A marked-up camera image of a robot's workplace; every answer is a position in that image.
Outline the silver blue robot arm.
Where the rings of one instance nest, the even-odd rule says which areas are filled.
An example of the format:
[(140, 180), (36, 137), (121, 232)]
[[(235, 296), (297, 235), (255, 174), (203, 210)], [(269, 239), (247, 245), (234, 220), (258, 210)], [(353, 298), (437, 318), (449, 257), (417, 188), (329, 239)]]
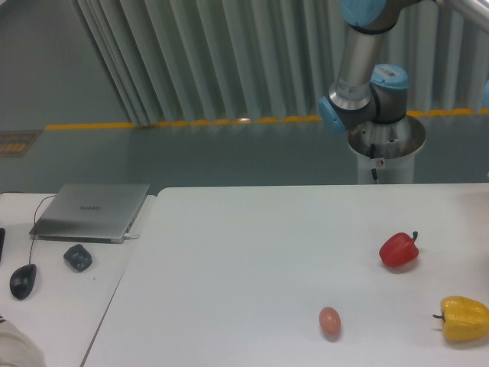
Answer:
[[(369, 129), (404, 126), (408, 76), (396, 65), (376, 62), (384, 36), (397, 24), (413, 1), (343, 1), (342, 17), (349, 25), (347, 43), (338, 76), (327, 95), (319, 100), (319, 114), (330, 129), (346, 132), (360, 125)], [(486, 1), (438, 1), (481, 29), (481, 40), (470, 40), (464, 26), (444, 23), (437, 28), (439, 55), (447, 57), (446, 72), (457, 67), (488, 64), (488, 3)]]

